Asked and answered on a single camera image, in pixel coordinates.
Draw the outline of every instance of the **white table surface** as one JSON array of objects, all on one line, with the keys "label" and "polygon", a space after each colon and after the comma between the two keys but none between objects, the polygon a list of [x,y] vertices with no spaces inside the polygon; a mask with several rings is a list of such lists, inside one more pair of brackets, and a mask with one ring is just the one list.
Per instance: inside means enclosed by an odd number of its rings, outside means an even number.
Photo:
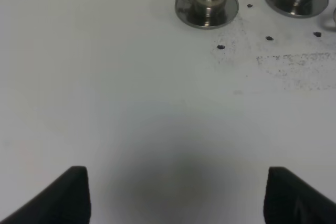
[{"label": "white table surface", "polygon": [[336,201],[336,0],[211,31],[174,1],[0,0],[0,219],[72,165],[91,223],[264,223],[269,166]]}]

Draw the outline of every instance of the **white tabletop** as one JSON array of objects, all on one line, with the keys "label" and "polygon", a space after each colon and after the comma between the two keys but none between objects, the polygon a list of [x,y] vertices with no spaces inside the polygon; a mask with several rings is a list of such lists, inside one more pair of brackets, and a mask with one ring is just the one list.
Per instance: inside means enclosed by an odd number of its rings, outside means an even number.
[{"label": "white tabletop", "polygon": [[336,0],[211,31],[174,1],[0,0],[0,219],[72,165],[91,223],[264,223],[269,166],[336,201]]}]

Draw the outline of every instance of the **metal saucer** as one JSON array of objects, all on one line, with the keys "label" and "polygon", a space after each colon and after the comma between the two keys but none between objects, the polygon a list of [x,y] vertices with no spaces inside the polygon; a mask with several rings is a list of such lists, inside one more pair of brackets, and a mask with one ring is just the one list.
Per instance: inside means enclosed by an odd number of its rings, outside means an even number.
[{"label": "metal saucer", "polygon": [[266,0],[276,12],[295,18],[309,18],[319,15],[329,4],[329,0],[312,0],[302,6],[293,6],[284,0]]},{"label": "metal saucer", "polygon": [[185,0],[175,0],[175,12],[177,16],[189,26],[200,29],[215,29],[230,23],[239,10],[238,0],[227,0],[223,11],[215,17],[197,16],[191,3]]}]

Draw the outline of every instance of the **black object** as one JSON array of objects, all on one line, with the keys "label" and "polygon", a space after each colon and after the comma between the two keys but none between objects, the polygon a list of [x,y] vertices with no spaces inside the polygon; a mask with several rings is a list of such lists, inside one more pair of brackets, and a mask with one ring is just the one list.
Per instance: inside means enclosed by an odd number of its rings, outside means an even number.
[{"label": "black object", "polygon": [[73,166],[1,224],[88,224],[91,201],[87,169]]},{"label": "black object", "polygon": [[271,167],[264,201],[266,224],[335,224],[336,205],[284,167]]}]

